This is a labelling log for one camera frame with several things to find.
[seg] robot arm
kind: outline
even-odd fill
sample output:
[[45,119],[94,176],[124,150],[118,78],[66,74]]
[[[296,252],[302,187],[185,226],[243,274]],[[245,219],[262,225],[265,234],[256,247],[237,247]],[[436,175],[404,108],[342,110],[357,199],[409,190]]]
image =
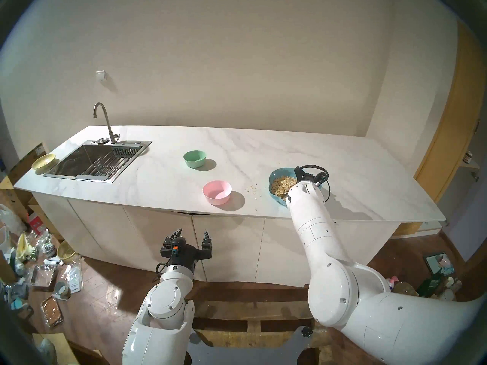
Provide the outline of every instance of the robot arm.
[[315,181],[302,178],[286,203],[311,270],[311,314],[385,363],[438,362],[485,301],[485,295],[447,302],[391,293],[382,275],[349,258]]
[[212,256],[211,238],[205,231],[201,249],[186,244],[182,229],[164,240],[161,255],[168,257],[156,273],[159,284],[152,287],[140,307],[122,354],[124,365],[183,364],[194,318],[193,301],[184,298],[193,288],[197,261]]

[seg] sink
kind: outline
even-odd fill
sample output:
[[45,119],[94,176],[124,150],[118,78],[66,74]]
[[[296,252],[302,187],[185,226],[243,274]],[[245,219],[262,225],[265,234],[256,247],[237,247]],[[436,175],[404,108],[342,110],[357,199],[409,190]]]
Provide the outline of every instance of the sink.
[[151,142],[97,144],[96,141],[86,141],[44,176],[112,183]]

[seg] cereal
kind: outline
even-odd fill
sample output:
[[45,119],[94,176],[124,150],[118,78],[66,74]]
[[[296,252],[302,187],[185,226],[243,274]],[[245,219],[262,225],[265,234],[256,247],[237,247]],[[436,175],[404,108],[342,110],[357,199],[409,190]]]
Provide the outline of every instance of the cereal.
[[277,178],[271,184],[271,193],[284,200],[291,187],[295,185],[297,181],[296,178],[289,176]]

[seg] faucet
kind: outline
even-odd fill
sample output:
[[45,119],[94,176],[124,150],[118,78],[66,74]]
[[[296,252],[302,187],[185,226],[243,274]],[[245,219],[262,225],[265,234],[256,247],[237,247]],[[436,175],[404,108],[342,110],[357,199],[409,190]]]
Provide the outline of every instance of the faucet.
[[113,132],[111,131],[110,122],[108,121],[107,110],[105,109],[105,106],[101,102],[98,102],[97,104],[95,104],[95,107],[93,107],[93,117],[96,119],[96,109],[98,108],[98,106],[101,106],[101,108],[103,109],[103,113],[105,114],[105,119],[107,120],[108,135],[110,136],[110,142],[112,144],[116,144],[117,140],[120,138],[120,135],[113,134]]

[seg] pink bowl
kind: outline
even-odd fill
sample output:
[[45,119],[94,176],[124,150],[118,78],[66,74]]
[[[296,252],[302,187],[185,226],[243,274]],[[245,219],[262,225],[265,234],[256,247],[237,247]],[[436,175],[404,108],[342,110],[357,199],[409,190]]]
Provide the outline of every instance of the pink bowl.
[[203,195],[212,205],[225,204],[230,198],[232,186],[225,181],[211,181],[203,187]]

